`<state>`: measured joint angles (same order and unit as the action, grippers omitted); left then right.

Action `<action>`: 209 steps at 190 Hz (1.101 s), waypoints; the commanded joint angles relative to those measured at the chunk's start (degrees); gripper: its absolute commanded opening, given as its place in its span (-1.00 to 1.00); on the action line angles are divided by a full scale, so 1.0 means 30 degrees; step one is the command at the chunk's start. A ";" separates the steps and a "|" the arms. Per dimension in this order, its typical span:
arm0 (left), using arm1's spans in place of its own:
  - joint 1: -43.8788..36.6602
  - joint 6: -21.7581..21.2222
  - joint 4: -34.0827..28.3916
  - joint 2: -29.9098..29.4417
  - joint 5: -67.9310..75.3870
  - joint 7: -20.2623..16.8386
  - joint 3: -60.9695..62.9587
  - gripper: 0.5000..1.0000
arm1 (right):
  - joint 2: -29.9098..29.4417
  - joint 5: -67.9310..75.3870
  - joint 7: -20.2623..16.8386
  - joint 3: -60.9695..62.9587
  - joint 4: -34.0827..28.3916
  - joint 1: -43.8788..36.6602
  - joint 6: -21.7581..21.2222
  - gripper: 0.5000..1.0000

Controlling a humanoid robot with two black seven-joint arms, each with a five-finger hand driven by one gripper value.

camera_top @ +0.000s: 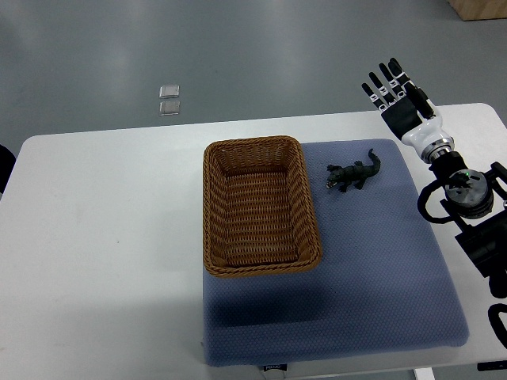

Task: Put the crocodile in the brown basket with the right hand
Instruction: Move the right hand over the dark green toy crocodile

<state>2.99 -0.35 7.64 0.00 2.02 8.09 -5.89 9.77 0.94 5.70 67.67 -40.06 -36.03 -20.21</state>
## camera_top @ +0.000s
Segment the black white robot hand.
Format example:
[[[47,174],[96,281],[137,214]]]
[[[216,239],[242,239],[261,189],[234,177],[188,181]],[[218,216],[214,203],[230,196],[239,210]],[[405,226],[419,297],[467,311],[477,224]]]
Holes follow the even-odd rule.
[[[388,63],[380,63],[379,69],[383,78],[371,72],[370,82],[361,88],[395,137],[412,147],[426,163],[453,151],[454,139],[444,131],[440,112],[398,60],[391,58]]]

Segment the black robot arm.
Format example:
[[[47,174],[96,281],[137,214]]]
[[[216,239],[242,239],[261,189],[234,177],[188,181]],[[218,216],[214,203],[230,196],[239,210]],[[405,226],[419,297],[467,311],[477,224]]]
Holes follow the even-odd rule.
[[[461,155],[442,146],[423,156],[435,180],[425,186],[418,197],[417,209],[433,224],[454,222],[460,229],[455,236],[461,249],[482,277],[489,280],[490,293],[498,299],[506,298],[506,210],[490,215],[494,197],[506,201],[506,168],[499,162],[486,172],[470,169]],[[444,190],[440,201],[448,213],[432,216],[426,208],[430,196],[437,189]]]

